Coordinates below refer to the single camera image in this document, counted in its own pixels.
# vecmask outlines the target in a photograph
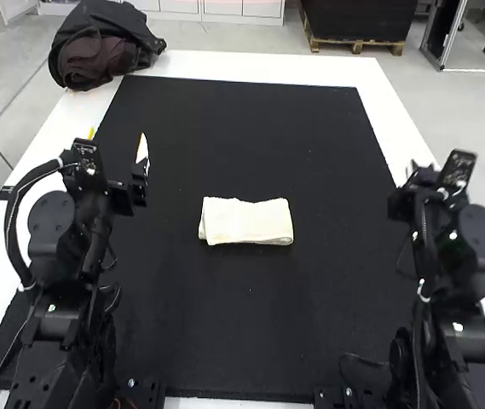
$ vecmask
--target cabinet drawer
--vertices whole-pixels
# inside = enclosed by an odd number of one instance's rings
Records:
[[[242,15],[242,0],[205,0],[205,13]]]
[[[159,0],[130,0],[141,11],[160,11]]]
[[[284,0],[243,0],[242,14],[252,17],[280,17]]]
[[[172,13],[199,13],[199,0],[159,0],[160,11]]]

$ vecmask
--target white table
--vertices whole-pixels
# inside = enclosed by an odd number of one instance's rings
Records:
[[[401,185],[407,179],[406,168],[411,159],[415,159],[419,164],[435,163],[430,149],[374,59],[168,51],[161,55],[151,69],[138,75],[356,87],[397,185]],[[71,146],[73,138],[86,136],[91,126],[97,128],[120,81],[120,78],[116,78],[112,83],[88,93],[67,91],[28,147],[7,184],[14,185],[28,170],[57,157],[63,148]],[[59,188],[63,188],[60,176],[50,176],[39,182],[26,195],[20,207],[17,223],[21,249],[27,247],[29,240],[26,218],[32,204],[44,193]],[[0,202],[0,322],[19,284],[18,276],[9,263],[3,245],[5,206],[5,202]],[[3,407],[6,394],[4,392],[0,395],[0,407]],[[167,398],[166,406],[169,409],[215,409],[235,406],[243,406],[245,409],[273,409],[281,406],[295,408],[302,405]]]

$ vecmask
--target floor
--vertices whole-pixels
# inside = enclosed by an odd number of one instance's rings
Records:
[[[309,55],[291,1],[282,27],[167,20],[149,21],[149,26],[166,39],[169,49]],[[7,159],[0,157],[0,186],[63,92],[44,64],[61,22],[61,18],[30,15],[5,28],[0,18],[0,152]],[[485,68],[479,49],[482,32],[485,27],[466,24],[454,45],[450,67]],[[470,191],[474,201],[485,205],[485,74],[434,71],[419,52],[423,33],[424,22],[415,21],[401,58],[379,48],[364,49],[363,56],[378,59],[440,163],[455,147],[479,153]],[[351,53],[348,48],[333,47],[322,49],[320,55]]]

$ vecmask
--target white towel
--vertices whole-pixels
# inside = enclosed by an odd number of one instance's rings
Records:
[[[249,203],[204,197],[199,239],[206,240],[208,245],[290,245],[293,225],[289,204],[286,199]]]

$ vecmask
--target wooden pallet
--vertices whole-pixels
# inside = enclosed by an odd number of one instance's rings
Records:
[[[391,52],[395,56],[401,56],[403,54],[403,47],[405,46],[404,41],[375,41],[375,40],[337,40],[332,38],[318,38],[312,32],[310,28],[309,19],[303,10],[303,6],[299,4],[299,12],[301,15],[301,20],[303,20],[304,33],[309,41],[310,51],[313,53],[320,52],[321,44],[349,44],[352,46],[352,54],[361,54],[361,50],[364,45],[379,45],[390,47]]]

